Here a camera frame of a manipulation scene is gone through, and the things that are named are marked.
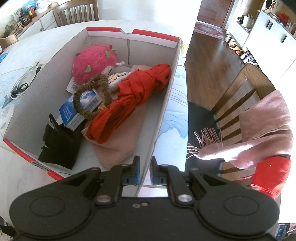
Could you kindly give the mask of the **pink fleece cloth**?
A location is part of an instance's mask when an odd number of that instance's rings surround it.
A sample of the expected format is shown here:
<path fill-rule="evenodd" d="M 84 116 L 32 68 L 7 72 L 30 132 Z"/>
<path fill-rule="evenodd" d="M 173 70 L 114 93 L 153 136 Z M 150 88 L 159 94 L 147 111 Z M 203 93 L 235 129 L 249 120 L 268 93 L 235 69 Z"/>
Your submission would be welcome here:
<path fill-rule="evenodd" d="M 117 99 L 118 84 L 122 80 L 136 70 L 148 70 L 150 66 L 133 65 L 132 68 L 123 66 L 119 69 L 119 72 L 114 72 L 108 77 L 113 100 Z M 118 165 L 133 154 L 142 130 L 145 113 L 146 104 L 143 104 L 136 108 L 131 116 L 111 134 L 107 142 L 98 144 L 96 141 L 91 141 L 94 152 L 103 167 L 111 168 Z"/>

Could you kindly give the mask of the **globe toy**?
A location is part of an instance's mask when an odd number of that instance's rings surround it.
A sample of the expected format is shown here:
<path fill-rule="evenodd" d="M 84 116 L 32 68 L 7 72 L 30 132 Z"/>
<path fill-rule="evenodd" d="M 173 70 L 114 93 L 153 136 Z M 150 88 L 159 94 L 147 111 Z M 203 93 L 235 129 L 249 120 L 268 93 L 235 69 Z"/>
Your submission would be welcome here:
<path fill-rule="evenodd" d="M 36 7 L 37 7 L 36 1 L 35 0 L 29 0 L 23 6 L 23 11 L 25 13 L 28 13 L 29 11 L 35 10 Z"/>

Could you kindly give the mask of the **white sideboard cabinet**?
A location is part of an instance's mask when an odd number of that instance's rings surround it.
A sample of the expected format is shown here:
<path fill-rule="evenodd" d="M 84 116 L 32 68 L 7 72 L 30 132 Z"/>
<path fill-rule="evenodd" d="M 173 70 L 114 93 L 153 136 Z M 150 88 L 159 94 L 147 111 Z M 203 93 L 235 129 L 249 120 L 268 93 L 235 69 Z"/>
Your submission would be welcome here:
<path fill-rule="evenodd" d="M 32 18 L 26 26 L 17 27 L 9 35 L 1 37 L 1 49 L 4 51 L 19 40 L 58 27 L 53 13 L 53 10 L 58 6 L 57 2 L 49 4 L 48 9 Z"/>

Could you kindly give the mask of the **pink dragonfruit plush toy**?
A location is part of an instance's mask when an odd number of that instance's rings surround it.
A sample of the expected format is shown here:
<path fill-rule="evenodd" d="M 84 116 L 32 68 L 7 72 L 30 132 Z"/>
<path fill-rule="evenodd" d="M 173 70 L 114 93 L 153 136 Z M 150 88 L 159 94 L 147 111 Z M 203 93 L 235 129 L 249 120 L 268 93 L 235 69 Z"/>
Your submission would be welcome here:
<path fill-rule="evenodd" d="M 104 74 L 108 77 L 114 68 L 125 64 L 124 61 L 118 61 L 116 51 L 117 49 L 113 49 L 109 43 L 84 49 L 76 55 L 73 63 L 74 81 L 80 86 L 86 84 L 97 74 Z"/>

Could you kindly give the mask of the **wooden chair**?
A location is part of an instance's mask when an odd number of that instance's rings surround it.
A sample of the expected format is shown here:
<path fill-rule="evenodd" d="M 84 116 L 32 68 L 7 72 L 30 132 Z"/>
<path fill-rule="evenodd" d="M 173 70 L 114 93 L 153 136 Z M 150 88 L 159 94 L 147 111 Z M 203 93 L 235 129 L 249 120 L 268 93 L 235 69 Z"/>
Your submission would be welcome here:
<path fill-rule="evenodd" d="M 188 102 L 188 150 L 185 171 L 202 168 L 243 186 L 251 183 L 249 175 L 255 169 L 239 169 L 223 159 L 210 161 L 199 159 L 193 152 L 200 147 L 196 138 L 208 128 L 223 144 L 238 144 L 242 141 L 239 114 L 270 94 L 275 88 L 266 75 L 256 66 L 247 63 L 212 108 Z"/>
<path fill-rule="evenodd" d="M 58 27 L 99 20 L 97 1 L 72 0 L 53 9 Z"/>

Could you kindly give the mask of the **blue white tissue pack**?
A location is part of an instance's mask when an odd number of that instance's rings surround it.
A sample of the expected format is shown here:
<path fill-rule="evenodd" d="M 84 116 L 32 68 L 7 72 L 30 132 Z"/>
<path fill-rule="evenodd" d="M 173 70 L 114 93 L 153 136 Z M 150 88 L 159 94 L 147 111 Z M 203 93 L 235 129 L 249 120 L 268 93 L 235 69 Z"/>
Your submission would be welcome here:
<path fill-rule="evenodd" d="M 79 99 L 71 95 L 59 109 L 63 125 L 72 131 L 76 130 L 83 121 L 89 119 L 86 114 L 92 114 L 101 103 L 103 99 L 94 89 L 84 91 Z"/>

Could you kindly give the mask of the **pink scarf on chair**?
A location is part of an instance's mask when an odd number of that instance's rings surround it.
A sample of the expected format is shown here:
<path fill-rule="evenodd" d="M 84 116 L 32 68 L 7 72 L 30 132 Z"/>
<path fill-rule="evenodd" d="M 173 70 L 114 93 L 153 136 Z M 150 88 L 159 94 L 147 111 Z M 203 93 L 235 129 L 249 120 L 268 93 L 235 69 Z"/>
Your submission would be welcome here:
<path fill-rule="evenodd" d="M 242 141 L 225 146 L 213 128 L 205 128 L 195 138 L 201 147 L 187 146 L 190 157 L 203 160 L 224 159 L 239 169 L 254 168 L 257 163 L 292 150 L 291 116 L 280 91 L 274 90 L 239 114 Z"/>

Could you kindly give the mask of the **brown hair scrunchie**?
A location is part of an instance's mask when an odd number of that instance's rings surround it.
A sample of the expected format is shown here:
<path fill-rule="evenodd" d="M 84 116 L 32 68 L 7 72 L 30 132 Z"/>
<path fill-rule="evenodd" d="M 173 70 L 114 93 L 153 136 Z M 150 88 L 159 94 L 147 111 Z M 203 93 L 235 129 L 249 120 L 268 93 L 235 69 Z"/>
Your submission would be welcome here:
<path fill-rule="evenodd" d="M 101 87 L 103 93 L 103 103 L 100 104 L 95 112 L 84 109 L 80 104 L 81 95 L 88 90 Z M 108 78 L 104 74 L 94 75 L 86 84 L 78 87 L 73 96 L 73 105 L 77 113 L 81 114 L 85 119 L 93 120 L 102 110 L 112 103 L 111 92 L 108 87 Z"/>

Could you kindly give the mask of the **red cloth on chair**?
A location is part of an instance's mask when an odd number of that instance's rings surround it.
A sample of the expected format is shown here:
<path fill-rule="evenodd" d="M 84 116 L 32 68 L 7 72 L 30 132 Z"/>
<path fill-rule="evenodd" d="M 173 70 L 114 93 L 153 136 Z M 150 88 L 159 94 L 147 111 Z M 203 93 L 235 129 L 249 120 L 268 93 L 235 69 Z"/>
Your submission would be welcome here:
<path fill-rule="evenodd" d="M 281 156 L 270 157 L 259 162 L 252 175 L 250 186 L 276 199 L 287 181 L 291 163 L 289 158 Z"/>

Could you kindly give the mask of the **black cloth item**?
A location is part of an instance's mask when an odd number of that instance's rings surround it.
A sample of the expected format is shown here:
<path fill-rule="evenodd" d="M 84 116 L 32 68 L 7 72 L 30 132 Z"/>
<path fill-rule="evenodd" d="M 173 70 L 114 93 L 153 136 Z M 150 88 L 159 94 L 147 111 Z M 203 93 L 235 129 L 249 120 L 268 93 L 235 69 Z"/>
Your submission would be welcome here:
<path fill-rule="evenodd" d="M 44 163 L 56 164 L 72 169 L 80 148 L 82 130 L 86 121 L 83 121 L 75 130 L 70 130 L 63 124 L 58 124 L 53 114 L 49 114 L 50 123 L 45 127 L 42 147 L 38 160 Z"/>

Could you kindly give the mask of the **brown entrance door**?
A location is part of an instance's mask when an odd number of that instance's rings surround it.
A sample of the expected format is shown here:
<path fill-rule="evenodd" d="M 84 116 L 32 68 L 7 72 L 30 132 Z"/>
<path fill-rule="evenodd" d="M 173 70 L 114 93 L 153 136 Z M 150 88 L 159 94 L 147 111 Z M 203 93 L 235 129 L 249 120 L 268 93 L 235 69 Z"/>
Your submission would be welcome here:
<path fill-rule="evenodd" d="M 222 28 L 233 8 L 232 0 L 202 0 L 197 20 Z"/>

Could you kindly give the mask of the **red knotted cloth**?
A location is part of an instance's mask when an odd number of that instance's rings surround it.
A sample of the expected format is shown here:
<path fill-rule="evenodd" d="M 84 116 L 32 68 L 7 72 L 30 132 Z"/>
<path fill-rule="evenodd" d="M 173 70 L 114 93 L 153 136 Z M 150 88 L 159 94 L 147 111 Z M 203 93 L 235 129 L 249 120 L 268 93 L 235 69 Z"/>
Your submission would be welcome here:
<path fill-rule="evenodd" d="M 165 89 L 170 77 L 171 67 L 168 64 L 158 64 L 148 70 L 135 70 L 119 83 L 117 99 L 93 119 L 86 137 L 98 144 L 105 143 L 137 107 L 149 100 L 152 93 Z"/>

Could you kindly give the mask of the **white red cardboard box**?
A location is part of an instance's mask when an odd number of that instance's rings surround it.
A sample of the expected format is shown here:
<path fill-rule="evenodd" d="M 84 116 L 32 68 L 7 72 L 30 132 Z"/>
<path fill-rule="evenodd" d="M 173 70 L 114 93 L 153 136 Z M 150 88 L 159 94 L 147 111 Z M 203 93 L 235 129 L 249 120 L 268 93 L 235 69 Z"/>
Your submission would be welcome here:
<path fill-rule="evenodd" d="M 20 102 L 6 109 L 13 111 L 4 129 L 4 142 L 23 159 L 44 169 L 55 180 L 69 177 L 91 167 L 106 170 L 95 154 L 96 142 L 83 139 L 76 161 L 71 168 L 55 163 L 39 161 L 45 146 L 44 133 L 50 115 L 67 118 L 69 109 L 62 109 L 65 103 L 74 108 L 73 123 L 84 126 L 100 111 L 116 100 L 116 95 L 107 85 L 105 78 L 87 80 L 74 93 L 66 90 L 72 76 L 74 60 L 83 50 L 93 46 L 103 46 L 103 56 L 116 56 L 126 67 L 143 64 L 148 67 L 166 63 L 175 74 L 181 40 L 177 37 L 156 32 L 134 30 L 130 34 L 119 28 L 88 27 L 64 44 L 39 72 L 32 86 L 22 96 Z"/>

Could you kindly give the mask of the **red doormat rug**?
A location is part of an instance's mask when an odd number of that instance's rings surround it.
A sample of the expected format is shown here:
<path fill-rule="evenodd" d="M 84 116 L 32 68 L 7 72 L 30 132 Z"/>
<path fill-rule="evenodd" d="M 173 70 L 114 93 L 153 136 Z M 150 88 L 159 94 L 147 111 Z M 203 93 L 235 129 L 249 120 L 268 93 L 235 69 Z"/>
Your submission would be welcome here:
<path fill-rule="evenodd" d="M 224 40 L 226 37 L 226 34 L 220 27 L 200 21 L 196 21 L 194 32 L 214 37 L 219 40 Z"/>

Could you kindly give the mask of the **shoes on floor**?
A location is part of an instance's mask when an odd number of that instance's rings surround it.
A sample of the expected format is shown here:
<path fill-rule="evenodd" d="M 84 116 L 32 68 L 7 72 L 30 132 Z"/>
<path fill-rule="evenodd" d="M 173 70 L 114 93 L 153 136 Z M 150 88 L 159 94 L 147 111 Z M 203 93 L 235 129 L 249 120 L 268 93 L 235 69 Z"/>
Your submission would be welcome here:
<path fill-rule="evenodd" d="M 248 51 L 244 51 L 236 42 L 234 38 L 232 38 L 231 35 L 227 35 L 224 39 L 224 41 L 228 44 L 228 48 L 234 51 L 241 59 L 241 61 L 246 64 L 250 63 L 253 64 L 256 67 L 259 67 L 259 64 L 253 57 L 253 55 Z"/>

